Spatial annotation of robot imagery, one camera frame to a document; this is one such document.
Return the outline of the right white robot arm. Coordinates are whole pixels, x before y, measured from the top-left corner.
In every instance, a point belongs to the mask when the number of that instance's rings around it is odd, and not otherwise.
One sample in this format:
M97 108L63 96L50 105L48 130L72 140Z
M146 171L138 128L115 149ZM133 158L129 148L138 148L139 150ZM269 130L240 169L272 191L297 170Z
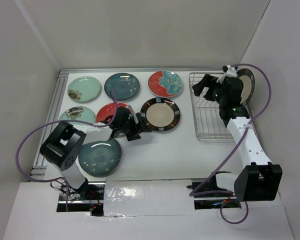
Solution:
M225 76L222 80L206 74L192 89L199 96L207 89L204 98L219 105L219 116L231 133L240 154L243 169L233 184L241 202L273 201L276 198L283 170L265 154L252 128L251 117L241 103L244 84L237 77Z

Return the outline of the black rimmed beige plate front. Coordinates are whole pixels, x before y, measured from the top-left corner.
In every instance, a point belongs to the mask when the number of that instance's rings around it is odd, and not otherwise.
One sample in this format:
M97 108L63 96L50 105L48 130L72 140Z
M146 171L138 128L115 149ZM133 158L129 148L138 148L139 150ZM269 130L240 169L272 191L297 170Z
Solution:
M255 76L248 68L242 68L237 71L237 77L243 83L243 89L241 92L241 104L246 106L253 96L255 89Z

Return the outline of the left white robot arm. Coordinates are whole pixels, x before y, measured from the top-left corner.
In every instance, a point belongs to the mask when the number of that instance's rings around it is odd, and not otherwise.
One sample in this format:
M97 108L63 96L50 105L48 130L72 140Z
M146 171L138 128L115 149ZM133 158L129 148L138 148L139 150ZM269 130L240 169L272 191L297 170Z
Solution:
M83 146L112 140L123 134L128 141L141 138L152 130L143 122L140 113L118 106L114 113L98 123L82 120L58 120L52 133L40 147L40 154L60 172L71 194L78 200L87 197L89 181L80 172L75 161Z

